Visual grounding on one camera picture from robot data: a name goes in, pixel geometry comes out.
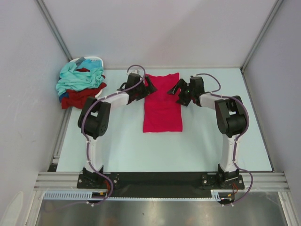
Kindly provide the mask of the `pink red t shirt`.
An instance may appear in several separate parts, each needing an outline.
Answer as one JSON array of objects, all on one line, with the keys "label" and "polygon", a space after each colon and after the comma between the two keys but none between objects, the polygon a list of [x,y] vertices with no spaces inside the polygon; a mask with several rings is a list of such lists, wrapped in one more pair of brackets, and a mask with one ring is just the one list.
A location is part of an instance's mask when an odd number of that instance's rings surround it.
[{"label": "pink red t shirt", "polygon": [[179,81],[180,74],[153,76],[148,74],[157,91],[144,99],[143,132],[182,132],[183,122],[178,97],[167,92]]}]

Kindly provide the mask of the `white laundry basket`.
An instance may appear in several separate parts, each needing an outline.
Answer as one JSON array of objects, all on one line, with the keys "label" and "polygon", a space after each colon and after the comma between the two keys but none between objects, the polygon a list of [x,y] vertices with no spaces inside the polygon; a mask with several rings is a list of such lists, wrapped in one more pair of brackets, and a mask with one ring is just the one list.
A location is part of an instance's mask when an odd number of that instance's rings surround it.
[{"label": "white laundry basket", "polygon": [[[91,62],[99,62],[100,66],[103,67],[104,66],[104,63],[103,63],[103,60],[97,56],[84,56],[84,58],[86,60],[90,60]],[[75,58],[73,60],[71,60],[70,62],[77,62],[79,61],[80,57],[79,58]],[[101,93],[102,93],[102,90],[100,90],[96,95],[95,95],[95,98],[99,99],[100,96],[101,96]]]}]

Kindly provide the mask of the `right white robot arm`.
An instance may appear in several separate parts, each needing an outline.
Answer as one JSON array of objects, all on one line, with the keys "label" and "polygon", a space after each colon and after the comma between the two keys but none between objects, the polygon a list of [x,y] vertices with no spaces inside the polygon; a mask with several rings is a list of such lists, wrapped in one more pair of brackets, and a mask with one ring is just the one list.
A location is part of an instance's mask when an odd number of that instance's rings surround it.
[{"label": "right white robot arm", "polygon": [[193,102],[197,106],[215,111],[217,127],[223,135],[222,159],[214,177],[211,179],[206,176],[202,179],[202,184],[205,187],[216,186],[230,189],[239,179],[241,169],[237,165],[237,153],[240,138],[249,128],[249,114],[239,96],[229,97],[216,94],[221,89],[219,82],[217,82],[219,86],[217,90],[206,92],[202,75],[199,73],[191,76],[189,83],[184,79],[179,79],[167,93],[175,95],[180,90],[177,103],[188,106],[190,102]]}]

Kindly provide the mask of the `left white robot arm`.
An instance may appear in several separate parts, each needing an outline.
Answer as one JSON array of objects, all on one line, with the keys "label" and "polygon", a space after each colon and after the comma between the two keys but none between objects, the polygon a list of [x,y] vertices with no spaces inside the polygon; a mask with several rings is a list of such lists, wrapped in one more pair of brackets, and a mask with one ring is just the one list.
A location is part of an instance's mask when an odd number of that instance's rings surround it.
[{"label": "left white robot arm", "polygon": [[77,188],[101,188],[112,182],[104,174],[103,150],[100,137],[109,126],[111,111],[155,93],[157,88],[143,69],[143,75],[127,70],[127,81],[116,92],[101,98],[87,98],[78,119],[78,127],[86,139],[86,158]]}]

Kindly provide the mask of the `dark red t shirt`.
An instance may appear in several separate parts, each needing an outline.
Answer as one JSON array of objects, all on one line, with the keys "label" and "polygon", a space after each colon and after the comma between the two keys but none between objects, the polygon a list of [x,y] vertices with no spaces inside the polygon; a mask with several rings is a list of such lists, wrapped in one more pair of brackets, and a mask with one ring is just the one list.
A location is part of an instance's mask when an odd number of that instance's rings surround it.
[{"label": "dark red t shirt", "polygon": [[64,98],[61,102],[62,109],[68,109],[69,107],[76,107],[82,109],[88,97],[95,97],[95,95],[103,90],[107,84],[103,82],[99,87],[94,89],[84,89],[82,91],[73,91],[68,89],[66,92],[69,94],[69,98]]}]

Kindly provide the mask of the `teal t shirt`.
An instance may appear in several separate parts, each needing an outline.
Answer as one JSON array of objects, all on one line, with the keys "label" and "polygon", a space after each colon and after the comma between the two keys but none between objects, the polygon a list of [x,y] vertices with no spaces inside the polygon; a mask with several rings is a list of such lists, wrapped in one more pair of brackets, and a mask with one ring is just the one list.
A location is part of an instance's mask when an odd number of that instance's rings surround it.
[{"label": "teal t shirt", "polygon": [[103,80],[103,67],[100,66],[99,62],[91,62],[82,57],[77,62],[65,64],[60,71],[55,88],[58,96],[60,96],[68,89],[82,91],[97,88]]}]

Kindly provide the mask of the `navy blue t shirt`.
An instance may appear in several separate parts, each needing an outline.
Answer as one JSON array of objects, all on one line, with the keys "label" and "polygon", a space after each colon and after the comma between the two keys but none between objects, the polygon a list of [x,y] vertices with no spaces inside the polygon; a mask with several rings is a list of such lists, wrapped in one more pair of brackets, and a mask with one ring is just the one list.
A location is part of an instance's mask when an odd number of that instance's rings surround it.
[{"label": "navy blue t shirt", "polygon": [[59,96],[59,102],[61,103],[64,98],[69,98],[69,94],[67,92],[64,92]]}]

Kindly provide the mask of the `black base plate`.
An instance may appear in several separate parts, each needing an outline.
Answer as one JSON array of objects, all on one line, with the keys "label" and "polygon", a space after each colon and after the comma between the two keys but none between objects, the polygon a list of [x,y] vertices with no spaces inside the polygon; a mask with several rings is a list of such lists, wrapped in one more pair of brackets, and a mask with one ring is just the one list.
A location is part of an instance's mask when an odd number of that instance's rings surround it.
[{"label": "black base plate", "polygon": [[115,198],[209,198],[211,190],[243,190],[241,175],[223,181],[217,172],[81,172],[79,189],[112,190]]}]

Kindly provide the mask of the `right aluminium corner post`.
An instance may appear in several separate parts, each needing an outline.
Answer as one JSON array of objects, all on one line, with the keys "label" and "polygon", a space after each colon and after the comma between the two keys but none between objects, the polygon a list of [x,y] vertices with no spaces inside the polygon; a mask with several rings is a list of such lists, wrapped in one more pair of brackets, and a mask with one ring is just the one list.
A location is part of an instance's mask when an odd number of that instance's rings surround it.
[{"label": "right aluminium corner post", "polygon": [[268,29],[270,28],[271,24],[273,23],[278,11],[281,9],[282,5],[284,3],[284,0],[276,0],[273,4],[266,20],[263,23],[262,28],[260,29],[257,37],[255,38],[254,43],[251,46],[251,49],[249,50],[245,60],[243,61],[240,70],[242,73],[246,70],[248,64],[250,63],[253,55],[255,54],[256,50],[258,49],[260,43],[262,42],[263,38],[265,37]]}]

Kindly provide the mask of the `aluminium corner post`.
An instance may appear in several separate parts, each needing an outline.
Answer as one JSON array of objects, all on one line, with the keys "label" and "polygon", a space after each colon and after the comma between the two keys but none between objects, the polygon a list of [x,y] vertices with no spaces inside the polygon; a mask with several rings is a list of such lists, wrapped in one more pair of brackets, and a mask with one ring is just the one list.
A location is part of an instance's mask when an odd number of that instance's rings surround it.
[{"label": "aluminium corner post", "polygon": [[35,0],[34,2],[36,3],[42,16],[44,17],[46,24],[48,25],[50,31],[52,32],[57,44],[59,45],[60,49],[62,50],[65,58],[68,61],[71,61],[72,60],[71,53],[68,50],[68,47],[67,47],[65,41],[63,40],[63,37],[54,21],[49,9],[47,8],[45,2],[43,0]]},{"label": "aluminium corner post", "polygon": [[243,61],[240,70],[242,73],[246,70],[248,64],[250,63],[253,55],[255,54],[256,50],[258,49],[260,43],[262,42],[263,38],[265,37],[268,29],[270,28],[271,24],[273,23],[278,11],[281,9],[282,5],[284,3],[284,0],[276,0],[273,4],[266,20],[263,23],[262,28],[260,29],[257,37],[255,38],[254,43],[251,46],[251,49],[249,50],[245,60]]}]

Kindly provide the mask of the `aluminium front rail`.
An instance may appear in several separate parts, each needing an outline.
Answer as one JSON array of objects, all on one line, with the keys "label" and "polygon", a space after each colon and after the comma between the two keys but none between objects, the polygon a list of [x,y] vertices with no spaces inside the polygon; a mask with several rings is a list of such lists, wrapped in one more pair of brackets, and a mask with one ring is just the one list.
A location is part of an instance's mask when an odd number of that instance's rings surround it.
[{"label": "aluminium front rail", "polygon": [[[34,190],[75,190],[79,172],[40,172]],[[283,172],[253,172],[252,192],[288,192],[290,190]]]}]

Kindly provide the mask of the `left aluminium corner post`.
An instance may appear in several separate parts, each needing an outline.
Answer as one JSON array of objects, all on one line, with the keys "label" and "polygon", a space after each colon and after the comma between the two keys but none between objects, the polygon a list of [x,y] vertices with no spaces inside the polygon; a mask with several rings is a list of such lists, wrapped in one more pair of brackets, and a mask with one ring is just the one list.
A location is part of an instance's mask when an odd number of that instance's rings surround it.
[{"label": "left aluminium corner post", "polygon": [[71,53],[68,50],[68,47],[67,47],[65,41],[63,40],[63,37],[54,21],[49,9],[47,8],[45,2],[43,0],[35,0],[34,2],[36,3],[42,16],[44,17],[46,24],[48,25],[50,31],[52,32],[57,44],[59,45],[60,49],[62,50],[65,58],[68,61],[71,61],[72,60]]}]

